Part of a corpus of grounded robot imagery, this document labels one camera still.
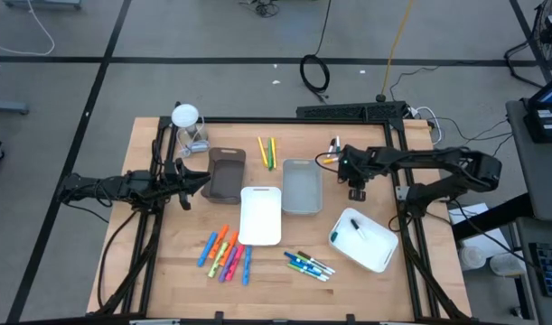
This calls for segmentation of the pink highlighter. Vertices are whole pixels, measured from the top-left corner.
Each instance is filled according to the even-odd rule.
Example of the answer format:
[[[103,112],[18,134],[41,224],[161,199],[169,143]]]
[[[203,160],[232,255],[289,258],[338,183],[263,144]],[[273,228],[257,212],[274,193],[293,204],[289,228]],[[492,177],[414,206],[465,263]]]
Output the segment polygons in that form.
[[[239,264],[239,260],[240,260],[241,256],[243,255],[244,250],[245,250],[244,246],[238,246],[233,251],[233,257],[231,258],[231,262],[229,264],[229,269],[228,269],[228,272],[225,276],[226,281],[231,281],[232,280],[234,274],[236,273],[236,270],[237,270],[237,267],[238,267],[238,264]]]

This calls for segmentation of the black desk beam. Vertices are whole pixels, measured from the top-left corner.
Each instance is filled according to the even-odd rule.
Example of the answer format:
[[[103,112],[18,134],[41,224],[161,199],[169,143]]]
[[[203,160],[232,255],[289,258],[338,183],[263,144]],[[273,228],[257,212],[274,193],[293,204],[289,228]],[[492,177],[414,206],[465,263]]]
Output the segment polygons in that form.
[[[534,216],[530,196],[527,193],[477,214],[462,207],[457,201],[454,201],[453,204],[460,210],[460,215],[463,217],[459,223],[452,226],[456,241],[508,225],[517,218],[532,218]]]

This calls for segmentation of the clear plastic cup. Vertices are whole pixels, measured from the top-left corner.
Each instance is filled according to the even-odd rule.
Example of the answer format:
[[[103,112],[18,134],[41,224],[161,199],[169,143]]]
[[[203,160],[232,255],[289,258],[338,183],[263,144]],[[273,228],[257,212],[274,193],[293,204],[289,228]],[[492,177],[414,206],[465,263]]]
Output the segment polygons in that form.
[[[521,260],[522,257],[523,254],[521,252],[495,255],[490,259],[489,265],[492,272],[498,276],[520,276],[527,272],[527,266]]]
[[[480,269],[486,264],[483,251],[476,246],[465,246],[458,250],[458,257],[462,271]]]

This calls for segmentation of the blue highlighter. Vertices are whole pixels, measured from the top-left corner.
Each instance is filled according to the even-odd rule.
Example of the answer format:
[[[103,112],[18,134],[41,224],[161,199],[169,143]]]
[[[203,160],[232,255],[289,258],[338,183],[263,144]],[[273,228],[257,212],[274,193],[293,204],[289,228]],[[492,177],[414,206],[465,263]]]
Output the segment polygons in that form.
[[[252,246],[246,246],[246,248],[245,248],[244,268],[243,268],[243,275],[242,275],[242,284],[243,285],[248,285],[249,284],[251,256],[252,256]]]
[[[214,244],[215,244],[215,241],[217,239],[217,236],[218,236],[218,233],[213,231],[211,232],[210,234],[210,237],[205,245],[205,247],[203,248],[202,252],[201,252],[201,255],[198,259],[198,262],[197,262],[197,266],[198,267],[203,267],[207,258],[208,258],[208,255],[211,251],[211,249],[213,248]]]

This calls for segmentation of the white-lidded clear container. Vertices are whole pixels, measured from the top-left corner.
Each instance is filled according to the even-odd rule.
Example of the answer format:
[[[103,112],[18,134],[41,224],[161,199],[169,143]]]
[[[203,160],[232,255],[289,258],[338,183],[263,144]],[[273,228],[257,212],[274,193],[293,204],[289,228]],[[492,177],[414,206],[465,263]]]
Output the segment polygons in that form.
[[[177,104],[171,114],[172,123],[178,128],[178,139],[182,144],[191,145],[206,142],[208,133],[199,110],[191,104]]]

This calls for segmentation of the orange highlighter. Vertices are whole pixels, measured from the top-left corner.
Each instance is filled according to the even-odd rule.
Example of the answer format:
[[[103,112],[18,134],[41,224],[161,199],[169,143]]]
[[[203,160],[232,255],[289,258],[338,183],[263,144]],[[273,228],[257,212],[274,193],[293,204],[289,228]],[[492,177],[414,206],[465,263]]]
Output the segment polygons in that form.
[[[213,246],[211,247],[210,252],[208,253],[208,258],[215,258],[216,254],[220,250],[220,246],[223,242],[224,237],[227,235],[229,231],[229,225],[224,224],[219,232],[219,234],[216,237],[216,240],[214,241]]]
[[[223,256],[222,258],[220,259],[220,266],[224,266],[229,258],[229,255],[231,253],[231,250],[233,249],[234,245],[236,245],[237,243],[237,240],[238,240],[238,236],[239,236],[239,232],[238,231],[235,231],[229,242],[228,242],[228,245],[226,247],[226,250],[224,251],[223,253]]]

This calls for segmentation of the blue dry-erase marker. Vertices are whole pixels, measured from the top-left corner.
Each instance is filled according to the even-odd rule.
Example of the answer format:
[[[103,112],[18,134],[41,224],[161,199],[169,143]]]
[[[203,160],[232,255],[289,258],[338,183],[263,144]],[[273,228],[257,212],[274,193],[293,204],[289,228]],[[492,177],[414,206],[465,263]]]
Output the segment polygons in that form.
[[[305,264],[308,264],[308,263],[305,262],[305,260],[303,260],[303,259],[302,259],[300,256],[298,256],[298,255],[294,255],[294,254],[291,254],[291,253],[286,252],[286,251],[284,252],[284,255],[287,256],[290,260],[300,260],[300,261],[304,262]]]
[[[322,278],[328,278],[327,275],[323,275],[323,272],[320,269],[318,269],[316,267],[313,267],[313,266],[310,266],[308,264],[305,264],[304,262],[302,262],[300,260],[291,260],[290,264],[296,266],[299,269],[303,269],[306,272],[309,272],[310,274],[314,274],[315,276],[319,276],[319,277],[322,277]]]

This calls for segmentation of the white plastic bin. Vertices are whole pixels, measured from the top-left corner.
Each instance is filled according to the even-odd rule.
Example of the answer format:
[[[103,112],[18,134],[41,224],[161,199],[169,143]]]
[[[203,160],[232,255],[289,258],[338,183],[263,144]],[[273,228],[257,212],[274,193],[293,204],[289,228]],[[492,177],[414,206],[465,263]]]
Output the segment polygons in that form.
[[[359,223],[366,240],[362,240],[355,231],[350,222],[352,218]],[[334,231],[338,232],[338,236],[332,242],[330,237]],[[330,231],[329,244],[361,267],[381,274],[386,270],[391,257],[397,250],[398,237],[356,209],[346,208]]]
[[[245,187],[240,198],[240,244],[278,245],[282,238],[281,190],[277,187]]]

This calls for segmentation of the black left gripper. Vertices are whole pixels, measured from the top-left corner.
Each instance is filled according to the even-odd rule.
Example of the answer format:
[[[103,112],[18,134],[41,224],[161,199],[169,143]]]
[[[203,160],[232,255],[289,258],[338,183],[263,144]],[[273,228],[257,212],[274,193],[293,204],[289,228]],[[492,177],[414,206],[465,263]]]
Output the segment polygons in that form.
[[[198,172],[190,170],[185,166],[182,158],[177,158],[175,160],[175,168],[178,173],[178,177],[177,185],[174,190],[174,195],[179,196],[179,202],[183,210],[191,210],[192,205],[189,202],[188,197],[193,196],[199,190],[199,186],[193,184],[181,185],[181,181],[199,181],[202,183],[206,183],[211,179],[211,174],[209,172]],[[162,190],[161,176],[163,175],[163,173],[164,172],[159,175],[159,179],[155,182],[153,189],[153,193],[158,199],[172,197],[166,195]]]

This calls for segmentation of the purple highlighter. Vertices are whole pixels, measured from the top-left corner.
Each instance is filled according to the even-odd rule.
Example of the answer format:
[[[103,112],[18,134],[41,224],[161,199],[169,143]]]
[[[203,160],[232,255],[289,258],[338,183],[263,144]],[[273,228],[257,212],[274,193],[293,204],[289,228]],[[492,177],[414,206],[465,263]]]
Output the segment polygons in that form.
[[[226,276],[227,276],[227,273],[229,271],[229,268],[230,268],[230,265],[234,259],[234,256],[235,254],[237,253],[238,249],[236,247],[233,247],[229,253],[229,257],[225,263],[225,265],[223,266],[222,268],[222,271],[220,273],[220,276],[219,276],[219,282],[220,283],[223,283],[225,282],[225,279],[226,279]]]

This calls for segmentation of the black floor fan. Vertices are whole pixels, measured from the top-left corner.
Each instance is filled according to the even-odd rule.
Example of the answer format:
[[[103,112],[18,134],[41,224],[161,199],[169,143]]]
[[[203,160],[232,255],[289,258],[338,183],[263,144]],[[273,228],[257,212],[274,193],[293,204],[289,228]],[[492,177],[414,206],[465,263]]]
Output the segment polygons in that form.
[[[520,9],[517,0],[510,0],[515,14],[523,28],[525,40],[516,46],[505,51],[503,59],[509,69],[510,75],[521,82],[529,84],[535,88],[542,88],[541,84],[526,79],[515,70],[511,57],[525,49],[531,49],[535,62],[541,69],[543,77],[552,80],[552,0],[539,0],[540,3],[534,8],[534,19],[531,26],[526,22],[524,13]]]

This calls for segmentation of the black aluminium table frame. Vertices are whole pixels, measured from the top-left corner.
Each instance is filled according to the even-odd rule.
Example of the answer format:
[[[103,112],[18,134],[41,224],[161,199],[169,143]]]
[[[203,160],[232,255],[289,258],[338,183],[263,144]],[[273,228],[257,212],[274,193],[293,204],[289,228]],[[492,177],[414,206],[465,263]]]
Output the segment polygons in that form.
[[[360,149],[384,146],[383,125],[340,125],[285,123],[291,119],[231,118],[226,123],[210,123],[205,118],[211,145],[246,151],[244,186],[273,186],[282,189],[282,161],[292,158],[313,160],[326,151],[328,143],[339,135],[342,144]],[[135,120],[123,170],[148,169],[151,145],[158,118]],[[266,145],[276,139],[277,170],[262,163],[257,138]],[[213,204],[197,193],[190,197],[192,210],[184,211],[178,199],[165,206],[162,234],[149,292],[147,317],[211,319],[223,311],[224,320],[344,320],[353,314],[356,320],[414,320],[414,303],[407,279],[402,241],[388,268],[374,274],[356,265],[328,244],[327,236],[341,212],[352,207],[384,227],[396,215],[394,185],[389,177],[378,177],[366,185],[365,202],[348,199],[346,184],[338,184],[335,175],[323,171],[323,209],[312,216],[282,216],[282,239],[277,246],[255,246],[252,251],[249,285],[242,285],[242,263],[231,282],[219,283],[207,273],[212,264],[197,267],[197,260],[212,231],[229,224],[231,234],[239,229],[239,206]],[[106,303],[121,284],[130,267],[138,222],[147,220],[148,241],[154,217],[135,216],[116,236],[107,255],[102,298]],[[446,223],[423,218],[426,245],[434,277],[456,307],[470,315],[463,275],[456,254],[453,232]],[[286,266],[284,252],[304,251],[335,269],[336,274],[323,283]]]

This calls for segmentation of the yellow-green highlighter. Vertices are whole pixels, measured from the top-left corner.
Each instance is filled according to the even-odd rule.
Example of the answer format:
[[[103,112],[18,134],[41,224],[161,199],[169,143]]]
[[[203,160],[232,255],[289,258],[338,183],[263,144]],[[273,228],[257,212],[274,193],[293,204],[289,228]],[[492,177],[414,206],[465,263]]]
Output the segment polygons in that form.
[[[219,251],[217,252],[217,254],[216,254],[215,258],[214,258],[214,261],[213,261],[213,264],[212,264],[212,266],[211,266],[211,269],[210,269],[209,272],[207,273],[207,276],[208,276],[209,278],[213,278],[213,277],[216,275],[216,273],[217,273],[217,271],[218,271],[218,269],[219,269],[219,267],[220,267],[220,260],[221,260],[221,258],[223,257],[223,255],[224,255],[224,253],[225,253],[225,251],[226,251],[226,249],[227,249],[228,246],[229,246],[229,243],[228,243],[228,242],[223,242],[223,243],[221,244],[220,249],[219,249]]]

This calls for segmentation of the black keyboard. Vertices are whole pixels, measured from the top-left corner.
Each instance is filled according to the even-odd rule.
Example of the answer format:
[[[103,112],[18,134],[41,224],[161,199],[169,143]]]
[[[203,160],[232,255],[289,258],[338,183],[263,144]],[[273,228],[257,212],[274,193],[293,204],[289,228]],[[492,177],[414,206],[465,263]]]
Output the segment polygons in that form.
[[[541,292],[552,297],[552,244],[530,243],[529,250],[534,265],[538,268],[538,283]]]

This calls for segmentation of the white paper sheet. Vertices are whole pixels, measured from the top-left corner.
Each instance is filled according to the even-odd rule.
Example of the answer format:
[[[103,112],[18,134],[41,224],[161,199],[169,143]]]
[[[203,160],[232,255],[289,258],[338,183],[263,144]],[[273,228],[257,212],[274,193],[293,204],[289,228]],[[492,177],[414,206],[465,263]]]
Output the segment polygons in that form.
[[[467,217],[472,217],[483,212],[486,212],[489,208],[485,203],[478,203],[471,206],[464,206],[463,211]],[[449,219],[453,225],[464,221],[462,212],[456,209],[448,210]],[[487,235],[493,237],[495,240],[501,242],[503,245],[507,244],[501,231],[496,228],[487,232]],[[485,235],[478,235],[474,237],[469,237],[468,239],[457,240],[459,247],[477,247],[483,252],[485,258],[490,258],[495,255],[500,255],[504,252],[504,249],[498,244],[487,238]]]

